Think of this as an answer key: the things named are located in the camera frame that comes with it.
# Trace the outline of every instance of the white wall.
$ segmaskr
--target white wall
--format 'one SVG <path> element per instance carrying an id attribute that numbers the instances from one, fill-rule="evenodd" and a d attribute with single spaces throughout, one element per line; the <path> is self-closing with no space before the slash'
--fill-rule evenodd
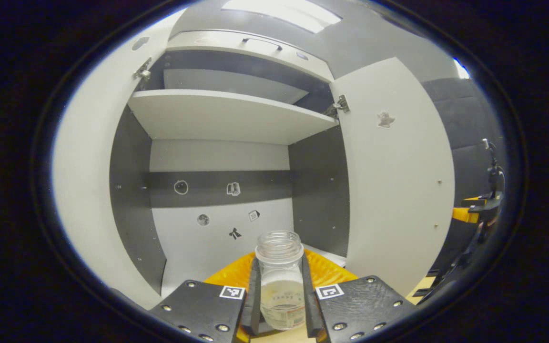
<path id="1" fill-rule="evenodd" d="M 109 194 L 109 163 L 122 110 L 139 82 L 132 75 L 148 57 L 161 56 L 182 13 L 146 28 L 93 68 L 67 105 L 53 150 L 54 198 L 70 243 L 107 286 L 146 309 L 161 297 L 122 245 Z M 150 37 L 148 43 L 132 51 L 143 36 Z"/>
<path id="2" fill-rule="evenodd" d="M 249 213 L 260 212 L 251 221 Z M 204 281 L 223 267 L 253 252 L 257 237 L 274 230 L 294 230 L 292 198 L 195 208 L 155 208 L 154 223 L 166 254 L 162 276 L 162 296 L 166 297 L 181 282 Z M 210 223 L 198 224 L 206 214 Z M 241 235 L 234 239 L 233 228 Z"/>
<path id="3" fill-rule="evenodd" d="M 243 141 L 152 141 L 151 172 L 229 170 L 289 170 L 287 145 Z"/>

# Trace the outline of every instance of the dark horizontal strip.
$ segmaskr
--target dark horizontal strip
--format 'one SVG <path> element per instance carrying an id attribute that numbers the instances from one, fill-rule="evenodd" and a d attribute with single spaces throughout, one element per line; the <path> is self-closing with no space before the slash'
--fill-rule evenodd
<path id="1" fill-rule="evenodd" d="M 302 71 L 259 57 L 211 50 L 174 50 L 162 59 L 172 69 L 209 69 L 237 72 L 287 84 L 309 93 L 327 92 L 329 85 Z"/>
<path id="2" fill-rule="evenodd" d="M 264 202 L 292 197 L 289 170 L 255 171 L 172 171 L 148 174 L 152 208 L 187 208 Z M 189 185 L 180 195 L 173 186 L 177 181 Z M 229 183 L 238 182 L 240 194 L 227 195 Z"/>

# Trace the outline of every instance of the ceiling light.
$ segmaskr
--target ceiling light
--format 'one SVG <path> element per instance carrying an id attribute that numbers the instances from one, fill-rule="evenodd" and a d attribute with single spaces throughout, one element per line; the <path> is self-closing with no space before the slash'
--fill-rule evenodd
<path id="1" fill-rule="evenodd" d="M 223 10 L 241 10 L 275 17 L 312 33 L 318 33 L 331 24 L 340 21 L 340 17 L 306 0 L 230 0 Z"/>
<path id="2" fill-rule="evenodd" d="M 462 79 L 468 79 L 469 78 L 469 72 L 467 72 L 467 69 L 459 63 L 459 60 L 455 59 L 455 67 L 457 67 L 457 72 L 459 73 L 459 78 Z"/>

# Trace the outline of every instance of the clear plastic jar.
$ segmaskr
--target clear plastic jar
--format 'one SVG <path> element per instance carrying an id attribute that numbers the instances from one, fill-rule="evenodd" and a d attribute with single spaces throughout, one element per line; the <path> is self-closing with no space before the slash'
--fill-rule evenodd
<path id="1" fill-rule="evenodd" d="M 260 310 L 266 323 L 291 330 L 305 323 L 305 293 L 300 261 L 305 249 L 295 232 L 266 232 L 257 239 L 260 264 Z"/>

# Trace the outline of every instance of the sticker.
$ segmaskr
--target sticker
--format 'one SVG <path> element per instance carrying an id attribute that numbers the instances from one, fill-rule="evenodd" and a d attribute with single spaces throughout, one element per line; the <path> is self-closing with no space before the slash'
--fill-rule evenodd
<path id="1" fill-rule="evenodd" d="M 377 117 L 379 120 L 379 128 L 390 129 L 391 123 L 395 121 L 395 118 L 391 117 L 387 111 L 382 111 Z"/>
<path id="2" fill-rule="evenodd" d="M 241 300 L 244 295 L 244 288 L 242 287 L 232 287 L 232 286 L 224 286 L 222 289 L 222 293 L 220 293 L 220 297 L 222 298 L 231 298 L 231 299 L 238 299 Z"/>
<path id="3" fill-rule="evenodd" d="M 236 197 L 237 195 L 239 195 L 240 185 L 238 184 L 238 182 L 233 182 L 231 184 L 228 184 L 228 186 L 226 187 L 226 194 L 231 195 L 233 197 Z"/>
<path id="4" fill-rule="evenodd" d="M 196 218 L 196 221 L 200 226 L 207 226 L 211 220 L 209 220 L 209 216 L 206 214 L 201 214 Z"/>
<path id="5" fill-rule="evenodd" d="M 242 235 L 236 231 L 236 228 L 233 228 L 233 232 L 229 233 L 229 235 L 233 236 L 235 241 L 237 237 L 242 237 Z"/>
<path id="6" fill-rule="evenodd" d="M 181 181 L 175 182 L 175 184 L 173 185 L 173 189 L 175 189 L 175 193 L 179 195 L 185 195 L 190 189 L 190 186 L 188 185 L 187 182 L 181 180 Z"/>
<path id="7" fill-rule="evenodd" d="M 328 298 L 334 298 L 334 297 L 340 297 L 340 295 L 344 295 L 344 292 L 342 289 L 340 289 L 340 286 L 338 284 L 332 284 L 329 286 L 322 286 L 322 287 L 315 287 L 316 295 L 319 297 L 319 299 L 328 299 Z"/>
<path id="8" fill-rule="evenodd" d="M 260 213 L 257 212 L 256 210 L 249 212 L 249 220 L 251 222 L 253 222 L 255 219 L 258 219 L 259 217 L 260 217 Z"/>

